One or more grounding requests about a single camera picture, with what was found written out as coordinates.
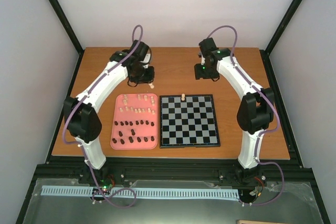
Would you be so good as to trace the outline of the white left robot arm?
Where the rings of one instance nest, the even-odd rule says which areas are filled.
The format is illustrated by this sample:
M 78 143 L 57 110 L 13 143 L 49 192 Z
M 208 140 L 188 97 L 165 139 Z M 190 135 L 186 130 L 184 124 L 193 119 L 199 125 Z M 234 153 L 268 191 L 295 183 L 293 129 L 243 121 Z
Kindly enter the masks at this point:
M 92 168 L 91 178 L 97 183 L 108 180 L 109 170 L 104 167 L 104 155 L 99 135 L 102 123 L 98 112 L 112 91 L 125 79 L 135 84 L 150 84 L 154 80 L 154 68 L 150 65 L 152 50 L 140 40 L 134 40 L 130 49 L 111 55 L 102 73 L 84 91 L 64 100 L 64 128 L 62 137 L 69 132 L 73 144 L 81 148 L 85 163 Z

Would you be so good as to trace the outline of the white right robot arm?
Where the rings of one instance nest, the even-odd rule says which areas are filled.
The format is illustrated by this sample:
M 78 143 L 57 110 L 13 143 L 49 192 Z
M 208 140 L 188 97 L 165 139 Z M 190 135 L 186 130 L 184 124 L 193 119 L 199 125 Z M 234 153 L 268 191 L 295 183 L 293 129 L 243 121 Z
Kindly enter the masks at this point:
M 252 169 L 258 165 L 260 144 L 274 119 L 274 93 L 270 88 L 264 89 L 256 83 L 240 66 L 232 51 L 218 48 L 213 38 L 203 39 L 198 46 L 201 67 L 208 74 L 223 76 L 240 99 L 237 122 L 243 131 L 243 138 L 238 162 L 242 168 Z

